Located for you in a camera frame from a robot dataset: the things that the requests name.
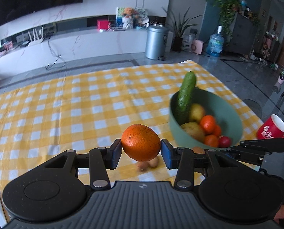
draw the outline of cucumber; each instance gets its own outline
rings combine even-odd
[[[192,103],[192,92],[196,85],[194,72],[189,71],[185,74],[180,91],[178,92],[177,122],[179,125],[189,121],[190,108]]]

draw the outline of tangerine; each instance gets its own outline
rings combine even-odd
[[[219,137],[221,135],[221,128],[219,125],[215,125],[215,128],[214,128],[214,131],[213,131],[213,134],[217,137]]]
[[[212,115],[206,115],[201,119],[199,125],[204,129],[206,134],[212,134],[215,129],[216,121]]]
[[[204,144],[207,145],[207,146],[211,146],[211,147],[217,148],[218,145],[219,145],[218,144],[218,137],[216,137],[213,134],[207,135],[207,136],[205,136]]]
[[[134,124],[129,126],[121,137],[125,153],[138,162],[154,159],[161,149],[159,136],[151,128]]]

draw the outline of potato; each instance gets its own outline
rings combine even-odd
[[[196,122],[185,123],[181,128],[192,138],[203,143],[205,140],[205,132]]]
[[[193,103],[191,106],[189,121],[199,123],[205,115],[205,109],[200,104]]]
[[[201,147],[199,146],[195,146],[192,148],[193,152],[196,153],[196,154],[205,154],[205,150],[202,149]]]

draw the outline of yellow checkered tablecloth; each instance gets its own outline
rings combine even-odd
[[[200,65],[145,65],[118,68],[46,81],[0,95],[0,191],[12,179],[68,149],[88,153],[108,147],[131,124],[151,127],[176,146],[169,130],[169,100],[184,75],[194,71],[197,85],[227,100],[238,112],[243,139],[254,139],[262,121],[221,81]],[[122,154],[110,180],[174,180],[177,170],[138,172],[135,161]],[[202,180],[195,175],[195,182]],[[89,170],[79,179],[89,184]]]

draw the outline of apple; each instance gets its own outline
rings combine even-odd
[[[220,148],[228,148],[231,146],[231,140],[227,136],[222,136],[221,138],[219,138],[218,144]]]

